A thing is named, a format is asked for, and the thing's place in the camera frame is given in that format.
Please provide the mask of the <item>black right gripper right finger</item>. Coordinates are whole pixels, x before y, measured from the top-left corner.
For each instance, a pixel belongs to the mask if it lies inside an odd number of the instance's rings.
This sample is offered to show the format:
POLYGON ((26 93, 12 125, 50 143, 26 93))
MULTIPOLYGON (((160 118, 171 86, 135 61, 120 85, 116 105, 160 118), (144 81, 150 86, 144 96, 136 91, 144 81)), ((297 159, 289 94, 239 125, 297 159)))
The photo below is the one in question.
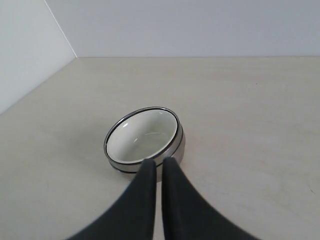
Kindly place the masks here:
POLYGON ((162 222, 166 240, 256 240, 213 208, 176 159, 162 166, 162 222))

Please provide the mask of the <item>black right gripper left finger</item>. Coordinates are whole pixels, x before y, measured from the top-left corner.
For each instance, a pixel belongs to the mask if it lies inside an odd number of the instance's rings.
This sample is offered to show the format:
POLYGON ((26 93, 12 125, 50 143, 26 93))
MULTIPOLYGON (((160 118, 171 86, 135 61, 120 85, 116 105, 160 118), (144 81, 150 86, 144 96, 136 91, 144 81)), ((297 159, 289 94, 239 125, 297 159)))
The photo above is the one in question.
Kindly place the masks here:
POLYGON ((152 240, 157 194, 156 164, 142 162, 123 194, 71 240, 152 240))

